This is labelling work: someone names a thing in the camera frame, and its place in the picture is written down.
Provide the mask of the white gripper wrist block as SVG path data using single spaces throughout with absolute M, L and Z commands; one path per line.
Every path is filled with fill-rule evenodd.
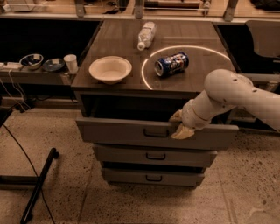
M 194 135 L 195 130 L 204 129 L 211 121 L 200 118 L 193 109 L 193 99 L 177 110 L 169 119 L 170 122 L 181 122 L 171 135 L 173 139 L 183 140 Z

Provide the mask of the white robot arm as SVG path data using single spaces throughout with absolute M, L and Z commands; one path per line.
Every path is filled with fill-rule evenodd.
M 254 87 L 252 81 L 243 75 L 217 69 L 205 78 L 204 90 L 171 116 L 171 122 L 180 122 L 171 137 L 191 137 L 196 130 L 204 129 L 215 116 L 235 107 L 243 108 L 272 129 L 280 130 L 279 94 Z

